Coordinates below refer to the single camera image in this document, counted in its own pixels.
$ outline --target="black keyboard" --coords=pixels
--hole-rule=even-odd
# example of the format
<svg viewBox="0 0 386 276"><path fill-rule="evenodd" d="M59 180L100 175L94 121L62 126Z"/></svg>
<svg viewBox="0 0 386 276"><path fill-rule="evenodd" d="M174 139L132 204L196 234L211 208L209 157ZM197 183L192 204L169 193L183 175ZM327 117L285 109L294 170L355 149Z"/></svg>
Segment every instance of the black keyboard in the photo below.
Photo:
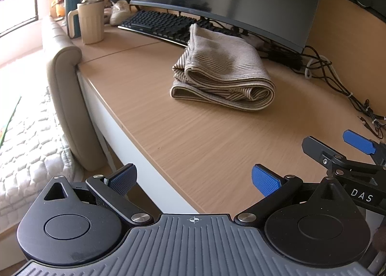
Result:
<svg viewBox="0 0 386 276"><path fill-rule="evenodd" d="M147 10L137 12L134 16L123 21L118 28L187 46L190 37L190 26L194 23L211 31L241 37L239 33L232 30L214 26L208 19L197 20L186 16Z"/></svg>

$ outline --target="mug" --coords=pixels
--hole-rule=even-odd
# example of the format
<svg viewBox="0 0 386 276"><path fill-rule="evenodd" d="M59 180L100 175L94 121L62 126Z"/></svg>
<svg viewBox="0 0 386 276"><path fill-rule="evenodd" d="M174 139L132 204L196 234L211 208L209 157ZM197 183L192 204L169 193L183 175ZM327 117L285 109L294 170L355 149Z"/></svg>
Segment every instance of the mug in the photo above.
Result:
<svg viewBox="0 0 386 276"><path fill-rule="evenodd" d="M77 14L83 43L93 44L102 41L105 33L104 9L103 0L78 4L78 9L68 13L67 22L70 38L75 35L74 16Z"/></svg>

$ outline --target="striped fabric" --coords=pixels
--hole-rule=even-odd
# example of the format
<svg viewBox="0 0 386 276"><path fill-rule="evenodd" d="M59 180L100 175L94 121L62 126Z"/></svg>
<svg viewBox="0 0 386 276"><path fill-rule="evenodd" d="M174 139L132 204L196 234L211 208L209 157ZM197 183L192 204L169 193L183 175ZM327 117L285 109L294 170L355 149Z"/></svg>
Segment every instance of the striped fabric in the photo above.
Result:
<svg viewBox="0 0 386 276"><path fill-rule="evenodd" d="M272 103L272 83L256 49L241 38L190 26L190 41L173 66L170 95L240 110Z"/></svg>

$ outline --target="desk surface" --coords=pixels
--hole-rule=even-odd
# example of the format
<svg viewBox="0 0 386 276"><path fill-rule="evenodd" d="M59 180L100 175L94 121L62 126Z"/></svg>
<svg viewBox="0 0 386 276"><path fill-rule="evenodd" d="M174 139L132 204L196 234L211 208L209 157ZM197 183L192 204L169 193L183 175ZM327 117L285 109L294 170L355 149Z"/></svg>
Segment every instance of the desk surface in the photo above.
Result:
<svg viewBox="0 0 386 276"><path fill-rule="evenodd" d="M325 169L301 148L308 135L348 159L372 162L342 140L346 129L367 138L371 133L348 100L321 83L265 61L277 93L262 111L177 101L169 95L171 66L182 47L117 28L106 32L95 45L75 41L84 53L82 76L130 140L198 212L233 216L260 200L251 182L256 163L319 182Z"/></svg>

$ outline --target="white quilt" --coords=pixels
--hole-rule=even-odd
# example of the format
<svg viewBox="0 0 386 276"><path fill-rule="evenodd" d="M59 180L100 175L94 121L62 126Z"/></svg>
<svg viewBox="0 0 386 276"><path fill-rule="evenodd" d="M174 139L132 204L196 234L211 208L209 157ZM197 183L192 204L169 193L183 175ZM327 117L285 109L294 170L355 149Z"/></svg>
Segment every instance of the white quilt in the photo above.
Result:
<svg viewBox="0 0 386 276"><path fill-rule="evenodd" d="M48 88L23 96L0 148L0 233L19 223L56 175L82 181L56 117Z"/></svg>

